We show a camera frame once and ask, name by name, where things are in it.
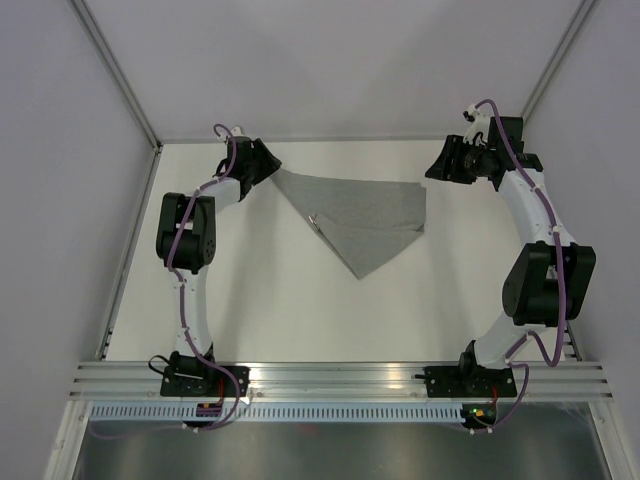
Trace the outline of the grey cloth napkin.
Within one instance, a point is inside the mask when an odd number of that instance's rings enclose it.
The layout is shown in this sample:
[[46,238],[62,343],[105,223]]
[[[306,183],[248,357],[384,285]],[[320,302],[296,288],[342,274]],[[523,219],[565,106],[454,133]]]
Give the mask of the grey cloth napkin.
[[[417,182],[322,178],[287,170],[278,171],[272,180],[358,280],[424,233],[426,189]],[[310,223],[312,214],[319,228]]]

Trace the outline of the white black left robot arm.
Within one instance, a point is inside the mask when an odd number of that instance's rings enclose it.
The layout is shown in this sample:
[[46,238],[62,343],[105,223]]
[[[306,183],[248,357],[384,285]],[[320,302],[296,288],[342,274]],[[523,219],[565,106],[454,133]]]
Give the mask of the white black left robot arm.
[[206,280],[217,247],[216,217],[246,198],[276,173],[282,162],[260,138],[225,139],[226,157],[212,179],[191,194],[164,195],[156,234],[156,255],[169,274],[178,302],[179,330],[169,359],[166,384],[184,385],[206,396],[218,384],[206,307]]

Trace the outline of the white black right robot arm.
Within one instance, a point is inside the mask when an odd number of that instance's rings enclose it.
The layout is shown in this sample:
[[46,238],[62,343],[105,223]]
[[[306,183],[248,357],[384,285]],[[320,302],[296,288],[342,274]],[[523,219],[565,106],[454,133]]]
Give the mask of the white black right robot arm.
[[468,108],[464,117],[468,130],[446,137],[425,176],[463,185],[487,179],[507,204],[522,242],[502,287],[502,314],[460,356],[457,384],[478,395],[494,376],[510,370],[513,354],[529,339],[540,343],[548,329],[555,330],[557,344],[543,359],[558,364],[562,335],[580,313],[596,254],[579,245],[560,221],[539,158],[524,150],[523,119],[488,116],[477,108]]

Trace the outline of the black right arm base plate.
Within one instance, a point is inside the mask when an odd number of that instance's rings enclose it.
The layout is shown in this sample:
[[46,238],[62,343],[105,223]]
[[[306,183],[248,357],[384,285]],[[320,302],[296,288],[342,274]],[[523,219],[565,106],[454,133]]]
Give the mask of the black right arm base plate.
[[459,366],[431,366],[421,378],[429,398],[515,398],[518,395],[513,371],[479,367],[470,373]]

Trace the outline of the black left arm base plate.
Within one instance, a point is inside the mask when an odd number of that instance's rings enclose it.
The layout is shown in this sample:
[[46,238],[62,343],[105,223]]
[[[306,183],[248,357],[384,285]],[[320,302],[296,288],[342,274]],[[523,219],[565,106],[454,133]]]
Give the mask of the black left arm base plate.
[[246,395],[250,379],[250,368],[244,365],[226,365],[225,369],[235,377],[239,389],[231,378],[219,370],[180,371],[166,367],[161,382],[161,397],[222,397],[231,398]]

